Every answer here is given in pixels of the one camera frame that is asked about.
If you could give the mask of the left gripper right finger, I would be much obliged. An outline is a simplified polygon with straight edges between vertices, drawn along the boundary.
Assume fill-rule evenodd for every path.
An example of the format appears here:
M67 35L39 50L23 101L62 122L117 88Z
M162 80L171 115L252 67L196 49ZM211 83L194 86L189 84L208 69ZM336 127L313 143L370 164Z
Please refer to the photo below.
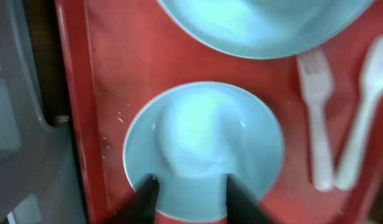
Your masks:
M227 224L272 224L230 174L226 178Z

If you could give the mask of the light blue small bowl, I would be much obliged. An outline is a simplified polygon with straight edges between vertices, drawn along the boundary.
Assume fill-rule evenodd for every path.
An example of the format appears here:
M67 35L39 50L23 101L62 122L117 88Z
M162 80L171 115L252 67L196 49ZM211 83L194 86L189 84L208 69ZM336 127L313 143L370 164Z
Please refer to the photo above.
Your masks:
M284 137L272 110L227 83L193 82L148 102L124 140L127 180L160 183L159 213L185 222L215 222L226 214L226 177L253 203L273 187L284 160Z

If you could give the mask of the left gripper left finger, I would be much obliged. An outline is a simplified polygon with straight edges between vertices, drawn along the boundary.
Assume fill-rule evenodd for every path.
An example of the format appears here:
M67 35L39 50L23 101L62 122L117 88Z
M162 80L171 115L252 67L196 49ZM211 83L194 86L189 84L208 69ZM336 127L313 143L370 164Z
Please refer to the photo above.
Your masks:
M107 224L154 224L160 184L147 174L137 184L135 194L113 215Z

